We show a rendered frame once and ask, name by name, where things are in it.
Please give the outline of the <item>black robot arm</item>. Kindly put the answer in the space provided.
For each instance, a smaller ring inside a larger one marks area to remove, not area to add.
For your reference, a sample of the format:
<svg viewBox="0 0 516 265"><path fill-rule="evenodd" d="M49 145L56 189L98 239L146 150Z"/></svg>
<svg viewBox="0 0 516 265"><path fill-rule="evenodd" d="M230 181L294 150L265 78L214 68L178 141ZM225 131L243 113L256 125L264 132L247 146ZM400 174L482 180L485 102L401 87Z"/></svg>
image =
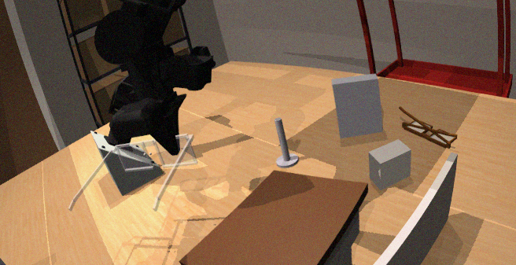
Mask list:
<svg viewBox="0 0 516 265"><path fill-rule="evenodd" d="M123 5L102 18L94 35L98 55L110 64L124 64L143 48L162 40L168 21L174 11L186 0L120 0ZM167 59L153 62L152 81L156 94L169 87L201 90L212 81L212 68L216 66L207 46L196 46L190 55L175 55L168 48ZM133 90L127 75L114 90L109 113L114 109L139 101L131 101Z"/></svg>

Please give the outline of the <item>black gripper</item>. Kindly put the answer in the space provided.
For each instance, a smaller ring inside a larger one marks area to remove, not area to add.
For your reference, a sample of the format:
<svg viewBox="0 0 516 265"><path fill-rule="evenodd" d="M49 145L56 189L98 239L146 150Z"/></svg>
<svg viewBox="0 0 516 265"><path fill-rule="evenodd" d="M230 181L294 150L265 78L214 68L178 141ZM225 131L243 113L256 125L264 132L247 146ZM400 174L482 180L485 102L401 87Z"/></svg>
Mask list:
<svg viewBox="0 0 516 265"><path fill-rule="evenodd" d="M170 44L163 39L143 48L130 61L120 64L121 72L128 71L133 90L131 101L114 114L109 123L115 141L150 134L172 156L179 155L176 135L179 135L179 109L186 94L177 96L174 87L164 84L166 91L156 94L153 88L153 62L167 59Z"/></svg>

